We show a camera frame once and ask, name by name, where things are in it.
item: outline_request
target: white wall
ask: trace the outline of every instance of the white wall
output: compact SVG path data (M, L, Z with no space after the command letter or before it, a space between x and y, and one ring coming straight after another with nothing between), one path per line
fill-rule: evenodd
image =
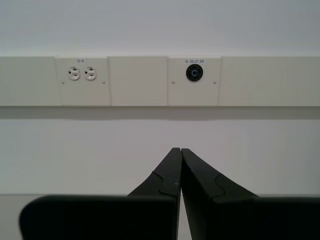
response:
M318 0L2 0L0 55L320 56L319 9ZM0 194L127 194L173 147L258 194L320 194L319 143L320 108L2 107ZM16 240L6 229L0 238Z

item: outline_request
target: black plastic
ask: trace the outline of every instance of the black plastic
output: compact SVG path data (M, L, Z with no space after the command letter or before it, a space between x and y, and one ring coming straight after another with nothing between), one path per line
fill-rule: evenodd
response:
M186 77L192 81L192 82L197 82L199 81L203 74L204 70L199 64L191 64L187 69L186 69Z
M182 149L182 156L181 186L193 240L320 238L320 198L258 197L189 149Z
M20 214L22 237L24 240L176 240L181 164L181 151L173 148L128 196L41 197Z

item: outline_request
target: wall plate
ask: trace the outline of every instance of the wall plate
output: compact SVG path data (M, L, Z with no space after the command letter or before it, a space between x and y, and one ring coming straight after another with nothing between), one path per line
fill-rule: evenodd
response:
M56 57L61 104L63 106L111 106L111 90L107 57ZM80 78L69 78L69 68L79 69ZM88 79L95 70L94 79Z
M320 57L223 57L219 106L320 106Z
M199 80L197 77L188 79L187 74L196 76L198 66L203 71L202 77ZM170 56L168 106L217 106L220 71L220 56Z
M0 57L0 106L61 106L55 58Z
M166 56L109 58L112 106L166 106Z

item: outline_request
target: black circular port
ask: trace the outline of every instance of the black circular port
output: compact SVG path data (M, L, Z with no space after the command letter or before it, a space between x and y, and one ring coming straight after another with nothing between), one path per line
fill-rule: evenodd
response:
M202 78L202 75L204 74L204 70L200 65L192 64L186 69L185 74L190 81L197 82Z

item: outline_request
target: white panel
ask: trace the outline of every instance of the white panel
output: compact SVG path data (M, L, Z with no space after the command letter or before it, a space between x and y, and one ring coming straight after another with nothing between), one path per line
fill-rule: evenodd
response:
M110 81L107 57L57 57L55 59L63 106L110 106ZM78 80L69 79L70 67L79 69ZM94 80L86 79L87 68L96 71Z
M166 106L167 57L109 58L112 106Z
M190 81L186 70L195 60L203 69L199 81ZM168 106L217 106L221 57L171 56L168 58Z
M320 57L223 57L220 106L320 106Z
M59 106L54 57L0 57L0 106Z

